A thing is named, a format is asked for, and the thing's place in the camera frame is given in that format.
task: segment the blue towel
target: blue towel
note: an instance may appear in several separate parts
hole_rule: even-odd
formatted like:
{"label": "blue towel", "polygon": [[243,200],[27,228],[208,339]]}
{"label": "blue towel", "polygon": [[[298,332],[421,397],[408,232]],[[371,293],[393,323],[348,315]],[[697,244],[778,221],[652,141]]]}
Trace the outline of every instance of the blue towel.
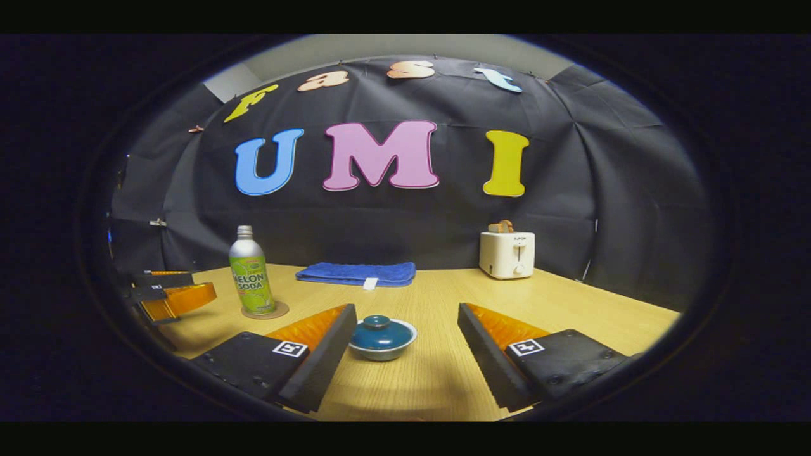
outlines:
{"label": "blue towel", "polygon": [[298,280],[308,282],[344,283],[363,285],[369,277],[377,277],[377,286],[406,286],[414,279],[414,263],[399,265],[335,265],[318,263],[296,273]]}

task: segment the bowl lid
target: bowl lid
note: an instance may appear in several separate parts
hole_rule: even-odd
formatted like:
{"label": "bowl lid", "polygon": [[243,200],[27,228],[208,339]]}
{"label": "bowl lid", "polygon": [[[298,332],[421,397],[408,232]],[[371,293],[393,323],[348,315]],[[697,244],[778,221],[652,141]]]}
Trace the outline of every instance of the bowl lid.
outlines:
{"label": "bowl lid", "polygon": [[413,334],[407,326],[387,316],[371,315],[355,326],[352,345],[367,350],[388,350],[407,344]]}

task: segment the aluminum bottle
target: aluminum bottle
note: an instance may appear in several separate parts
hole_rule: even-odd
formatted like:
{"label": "aluminum bottle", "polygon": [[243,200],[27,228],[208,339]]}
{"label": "aluminum bottle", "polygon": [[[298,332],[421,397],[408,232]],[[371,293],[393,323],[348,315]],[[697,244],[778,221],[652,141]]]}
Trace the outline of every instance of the aluminum bottle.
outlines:
{"label": "aluminum bottle", "polygon": [[245,311],[252,315],[268,315],[276,310],[276,301],[270,292],[268,270],[262,247],[253,239],[253,228],[237,228],[237,241],[228,254],[234,284]]}

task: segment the letter m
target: letter m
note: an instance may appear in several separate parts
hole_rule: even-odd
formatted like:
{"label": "letter m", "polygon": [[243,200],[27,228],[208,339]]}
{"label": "letter m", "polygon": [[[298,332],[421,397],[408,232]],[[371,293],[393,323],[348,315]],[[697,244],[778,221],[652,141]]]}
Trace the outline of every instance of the letter m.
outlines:
{"label": "letter m", "polygon": [[324,181],[330,191],[351,190],[360,179],[352,175],[354,160],[363,177],[373,187],[380,185],[386,170],[397,159],[397,171],[388,180],[394,187],[430,188],[440,183],[431,172],[431,133],[436,124],[410,120],[398,124],[383,144],[360,123],[342,123],[328,128],[333,138],[333,172]]}

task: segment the cork coaster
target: cork coaster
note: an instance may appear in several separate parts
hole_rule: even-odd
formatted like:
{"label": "cork coaster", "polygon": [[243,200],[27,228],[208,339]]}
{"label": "cork coaster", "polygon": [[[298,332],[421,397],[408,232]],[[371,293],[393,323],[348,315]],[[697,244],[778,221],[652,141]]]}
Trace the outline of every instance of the cork coaster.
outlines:
{"label": "cork coaster", "polygon": [[245,310],[245,307],[242,306],[242,314],[244,316],[247,316],[248,318],[254,318],[257,320],[270,320],[271,318],[278,318],[282,315],[285,315],[289,310],[290,308],[287,307],[287,304],[282,303],[282,301],[276,301],[276,310],[270,312],[267,315],[254,315],[252,313],[248,313]]}

